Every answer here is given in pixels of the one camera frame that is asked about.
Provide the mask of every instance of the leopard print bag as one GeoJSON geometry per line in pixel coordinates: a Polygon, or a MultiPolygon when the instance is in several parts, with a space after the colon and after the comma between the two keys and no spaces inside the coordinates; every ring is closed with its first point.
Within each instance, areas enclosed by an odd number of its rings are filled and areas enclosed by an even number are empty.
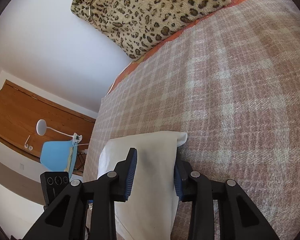
{"type": "Polygon", "coordinates": [[[189,23],[231,0],[73,0],[71,11],[133,60],[189,23]]]}

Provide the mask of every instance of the camera lens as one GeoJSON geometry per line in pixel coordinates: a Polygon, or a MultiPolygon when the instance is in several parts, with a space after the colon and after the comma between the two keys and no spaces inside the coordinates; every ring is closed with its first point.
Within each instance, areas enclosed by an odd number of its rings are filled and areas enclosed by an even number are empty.
{"type": "Polygon", "coordinates": [[[62,183],[62,179],[59,176],[57,176],[54,180],[56,181],[57,185],[60,185],[62,183]]]}
{"type": "Polygon", "coordinates": [[[48,181],[48,184],[49,184],[49,185],[52,185],[52,184],[53,184],[53,179],[52,179],[51,177],[49,177],[49,178],[47,179],[47,181],[48,181]]]}

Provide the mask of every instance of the chair backrest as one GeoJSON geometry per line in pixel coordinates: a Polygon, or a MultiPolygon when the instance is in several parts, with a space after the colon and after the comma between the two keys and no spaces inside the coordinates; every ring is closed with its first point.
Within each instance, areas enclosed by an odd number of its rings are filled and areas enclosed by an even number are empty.
{"type": "Polygon", "coordinates": [[[50,171],[68,171],[71,177],[77,157],[77,143],[49,141],[42,146],[40,162],[50,171]]]}

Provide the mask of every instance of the bed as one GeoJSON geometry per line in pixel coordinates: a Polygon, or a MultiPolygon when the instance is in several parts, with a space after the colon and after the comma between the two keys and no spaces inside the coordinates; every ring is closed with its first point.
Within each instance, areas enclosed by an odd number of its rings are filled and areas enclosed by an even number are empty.
{"type": "MultiPolygon", "coordinates": [[[[102,100],[84,180],[97,178],[111,138],[187,132],[182,158],[209,179],[235,179],[279,238],[294,239],[300,231],[300,11],[292,0],[231,1],[118,76],[102,100]]],[[[171,239],[187,238],[190,211],[179,203],[171,239]]]]}

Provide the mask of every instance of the folded white fabric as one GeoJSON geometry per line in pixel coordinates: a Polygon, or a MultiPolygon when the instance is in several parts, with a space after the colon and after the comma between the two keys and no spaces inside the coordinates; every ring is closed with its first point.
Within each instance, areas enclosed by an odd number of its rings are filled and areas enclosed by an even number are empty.
{"type": "Polygon", "coordinates": [[[116,229],[125,240],[170,239],[179,200],[173,185],[176,151],[186,140],[186,133],[160,131],[106,143],[98,178],[125,160],[130,147],[138,152],[131,196],[125,203],[115,202],[116,229]]]}

